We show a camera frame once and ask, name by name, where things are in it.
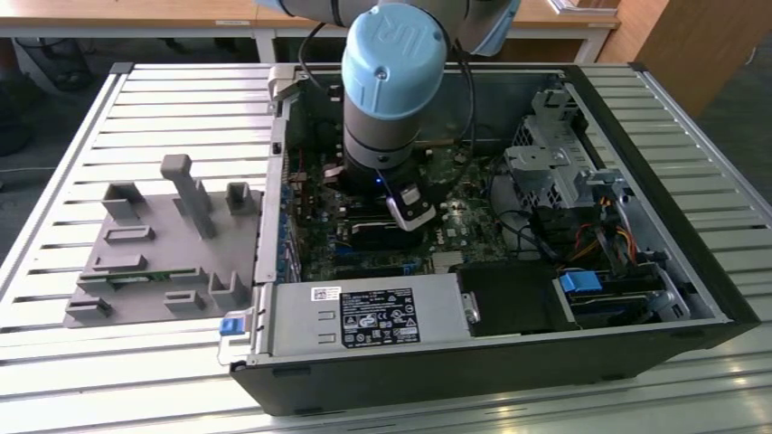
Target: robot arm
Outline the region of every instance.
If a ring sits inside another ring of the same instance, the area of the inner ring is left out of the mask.
[[[492,56],[500,51],[520,0],[256,0],[288,15],[351,27],[376,5],[412,5],[439,21],[450,39],[459,39],[471,54]]]
[[[438,198],[411,151],[448,52],[456,42],[474,54],[499,52],[520,0],[258,1],[351,28],[342,61],[344,165],[330,177],[348,179],[347,193],[386,193],[399,227],[416,230],[436,217]]]

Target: wooden cabinet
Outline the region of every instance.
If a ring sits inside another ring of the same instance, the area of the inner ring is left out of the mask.
[[[696,117],[772,29],[772,0],[623,0],[599,62],[642,62]]]

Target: power supply label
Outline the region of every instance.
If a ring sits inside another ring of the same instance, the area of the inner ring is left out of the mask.
[[[340,326],[347,348],[422,342],[412,288],[343,292]]]

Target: barcode sticker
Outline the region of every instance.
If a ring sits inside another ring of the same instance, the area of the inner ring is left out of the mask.
[[[340,299],[340,287],[311,288],[311,301],[332,301]]]

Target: blue tab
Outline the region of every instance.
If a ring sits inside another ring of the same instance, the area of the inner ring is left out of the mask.
[[[220,336],[239,336],[246,333],[244,318],[223,318],[220,321]]]
[[[560,276],[563,292],[602,291],[603,285],[595,271],[568,271]]]

